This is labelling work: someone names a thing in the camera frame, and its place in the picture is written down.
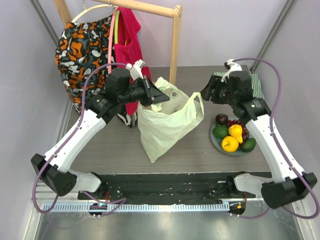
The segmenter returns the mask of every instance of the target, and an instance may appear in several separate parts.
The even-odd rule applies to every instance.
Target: green avocado
[[[243,143],[240,145],[240,149],[246,153],[249,153],[255,149],[256,144],[257,141],[254,138],[249,138],[243,141]]]
[[[226,136],[229,136],[229,131],[226,126],[218,125],[213,129],[213,135],[218,139],[224,139]]]

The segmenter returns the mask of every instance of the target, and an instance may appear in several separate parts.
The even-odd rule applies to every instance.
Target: wall
[[[284,22],[265,59],[279,68],[283,78],[283,93],[275,122],[298,162],[306,172],[314,172],[320,180],[320,112],[319,112],[319,39],[320,2],[297,1]],[[263,90],[270,106],[273,105],[278,84],[275,74],[263,63],[258,67]],[[320,184],[314,187],[320,198]],[[310,196],[309,215],[315,211]],[[310,221],[320,234],[320,217]]]
[[[141,0],[173,8],[183,6],[179,66],[222,65],[231,58],[255,57],[286,0]],[[39,0],[57,35],[63,25],[52,0]],[[71,17],[84,10],[82,0],[66,0]],[[86,0],[87,7],[97,5]],[[96,21],[111,11],[96,9],[81,22]],[[151,67],[170,65],[172,19],[134,11],[141,23],[139,39]]]
[[[56,142],[67,94],[30,2],[2,4],[0,22],[0,238],[19,240],[36,177],[30,160]]]

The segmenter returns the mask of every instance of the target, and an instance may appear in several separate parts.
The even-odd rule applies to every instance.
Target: wooden clothing rack
[[[94,0],[94,1],[173,19],[169,81],[172,84],[176,84],[180,30],[181,30],[181,20],[182,20],[182,6],[177,5],[175,6],[175,8],[169,8],[169,7],[158,6],[158,5],[153,5],[153,4],[134,1],[134,0]],[[53,2],[56,6],[56,9],[60,15],[60,18],[63,24],[66,26],[68,22],[72,21],[66,1],[53,0]]]

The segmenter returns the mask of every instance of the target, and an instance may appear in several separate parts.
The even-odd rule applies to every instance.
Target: gray tabletop
[[[150,71],[154,81],[158,77],[169,79],[168,67],[153,67]],[[222,71],[222,66],[178,67],[176,86],[190,96],[206,86],[213,72]],[[203,121],[155,163],[150,163],[141,144],[139,129],[129,128],[115,117],[89,141],[71,168],[97,174],[270,171],[258,146],[238,157],[227,156],[213,146],[209,130],[219,113],[234,116],[228,105],[205,102]],[[68,128],[78,118],[72,109]]]

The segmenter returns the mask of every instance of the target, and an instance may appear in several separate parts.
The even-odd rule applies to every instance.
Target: white hanger
[[[85,0],[83,0],[83,7],[84,7],[84,11],[79,13],[71,22],[72,23],[75,23],[79,18],[81,18],[83,15],[85,15],[86,13],[90,12],[91,10],[94,10],[94,9],[99,9],[99,8],[105,8],[105,7],[108,7],[108,8],[113,8],[113,10],[115,11],[115,6],[111,5],[110,4],[110,0],[108,0],[108,4],[101,4],[101,5],[96,5],[96,6],[92,6],[90,8],[86,8],[86,5],[85,5]]]

